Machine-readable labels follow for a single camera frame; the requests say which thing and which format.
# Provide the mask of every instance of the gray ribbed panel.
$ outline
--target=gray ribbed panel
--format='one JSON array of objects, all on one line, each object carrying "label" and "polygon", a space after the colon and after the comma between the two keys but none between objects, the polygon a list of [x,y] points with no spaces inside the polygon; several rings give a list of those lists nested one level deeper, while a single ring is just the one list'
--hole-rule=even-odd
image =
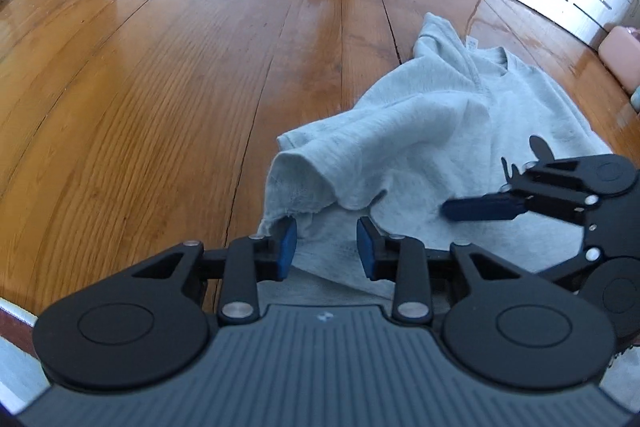
[{"label": "gray ribbed panel", "polygon": [[[322,322],[318,315],[334,317]],[[523,396],[453,366],[431,334],[375,306],[272,306],[223,328],[187,372],[124,396],[53,387],[20,415],[29,427],[623,426],[597,387]]]}]

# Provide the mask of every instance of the white fabric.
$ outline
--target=white fabric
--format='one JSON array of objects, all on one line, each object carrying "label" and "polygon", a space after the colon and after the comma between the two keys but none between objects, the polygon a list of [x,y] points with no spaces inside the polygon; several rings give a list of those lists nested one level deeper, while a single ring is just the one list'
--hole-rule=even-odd
[{"label": "white fabric", "polygon": [[[388,303],[393,283],[367,280],[356,252],[362,215],[429,248],[470,240],[530,271],[577,253],[581,229],[548,217],[449,223],[438,213],[447,198],[504,184],[501,156],[519,166],[535,160],[532,134],[559,158],[610,152],[564,90],[503,48],[469,51],[432,14],[414,57],[352,110],[278,138],[260,231],[282,216],[296,218],[296,270],[285,283],[262,283],[261,304],[329,304],[336,292],[348,303]],[[637,366],[632,385],[640,389]],[[633,402],[627,405],[640,407]]]}]

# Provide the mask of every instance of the pink object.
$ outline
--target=pink object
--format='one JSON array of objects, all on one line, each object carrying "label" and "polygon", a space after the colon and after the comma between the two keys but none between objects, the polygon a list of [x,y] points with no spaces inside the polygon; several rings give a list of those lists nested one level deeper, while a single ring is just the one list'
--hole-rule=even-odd
[{"label": "pink object", "polygon": [[604,65],[632,94],[640,86],[640,33],[634,28],[616,26],[602,41],[598,55]]}]

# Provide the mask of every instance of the floorboard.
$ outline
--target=floorboard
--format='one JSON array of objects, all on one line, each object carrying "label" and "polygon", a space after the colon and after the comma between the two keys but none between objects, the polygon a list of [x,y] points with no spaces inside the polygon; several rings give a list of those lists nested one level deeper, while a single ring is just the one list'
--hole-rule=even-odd
[{"label": "floorboard", "polygon": [[37,314],[179,241],[255,231],[276,137],[410,60],[428,11],[545,70],[640,165],[617,81],[513,0],[7,0],[0,296]]}]

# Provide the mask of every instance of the screw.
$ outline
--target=screw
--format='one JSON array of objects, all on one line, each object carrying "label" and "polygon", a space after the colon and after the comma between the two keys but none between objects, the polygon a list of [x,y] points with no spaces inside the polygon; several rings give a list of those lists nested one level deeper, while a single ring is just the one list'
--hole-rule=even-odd
[{"label": "screw", "polygon": [[590,263],[593,263],[593,261],[597,261],[598,257],[600,257],[600,248],[595,248],[595,247],[590,248],[584,254],[584,257]]},{"label": "screw", "polygon": [[248,302],[233,301],[222,306],[222,313],[230,319],[245,319],[254,312],[254,307]]},{"label": "screw", "polygon": [[421,319],[429,314],[429,307],[422,302],[408,301],[398,306],[398,313],[408,319]]}]

